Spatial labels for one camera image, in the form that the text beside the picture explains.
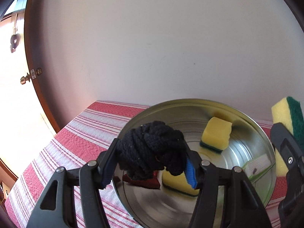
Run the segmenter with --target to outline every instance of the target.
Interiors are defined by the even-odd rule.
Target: black cloth
[[[181,131],[154,121],[128,131],[116,145],[122,170],[133,180],[151,179],[154,170],[164,167],[174,176],[186,167],[186,146]]]

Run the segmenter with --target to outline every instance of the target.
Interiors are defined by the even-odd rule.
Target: red and white striped tablecloth
[[[48,180],[59,166],[79,168],[107,150],[123,126],[147,106],[97,101],[66,125],[26,168],[13,186],[5,206],[12,221],[25,228],[30,214]],[[262,125],[269,136],[270,126]],[[285,178],[277,179],[274,194],[266,207],[272,226],[280,227],[277,206],[286,193]],[[141,227],[125,210],[112,185],[100,191],[111,227]],[[85,223],[81,210],[80,190],[75,187],[78,227]]]

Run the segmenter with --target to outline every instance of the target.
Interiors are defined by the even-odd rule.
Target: yellow and green sponge
[[[292,97],[285,97],[272,108],[273,123],[282,123],[294,136],[297,143],[304,148],[304,119],[300,102]],[[286,176],[287,166],[281,155],[275,151],[277,176]]]

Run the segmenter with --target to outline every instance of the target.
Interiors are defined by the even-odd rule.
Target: silver bowl
[[[212,117],[232,122],[229,147],[220,155],[200,147],[199,142],[207,122]],[[208,159],[217,167],[231,169],[243,166],[247,161],[267,154],[275,163],[273,147],[261,127],[244,113],[222,103],[203,99],[179,99],[154,105],[132,118],[121,130],[118,138],[131,128],[152,121],[163,121],[183,132],[191,150],[197,151],[202,159]],[[276,168],[272,167],[253,185],[266,206],[276,182]],[[115,176],[122,179],[124,171],[117,166]],[[162,182],[162,172],[158,174]],[[120,181],[114,184],[122,204],[133,218],[148,228],[186,228],[192,216],[196,197],[190,197],[162,186],[151,190],[132,186]],[[223,186],[218,189],[218,201],[213,227],[219,227],[222,217]]]

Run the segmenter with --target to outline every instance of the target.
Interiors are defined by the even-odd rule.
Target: striped tablecloth
[[[18,227],[26,227],[30,214],[48,180],[59,166],[79,168],[107,150],[123,126],[147,106],[97,101],[66,125],[26,168],[13,186],[5,206]],[[270,126],[261,124],[269,136]],[[273,227],[280,227],[277,206],[286,193],[285,178],[277,179],[267,212]],[[125,210],[112,185],[100,191],[111,227],[141,227]],[[75,187],[78,227],[84,228],[80,190]]]

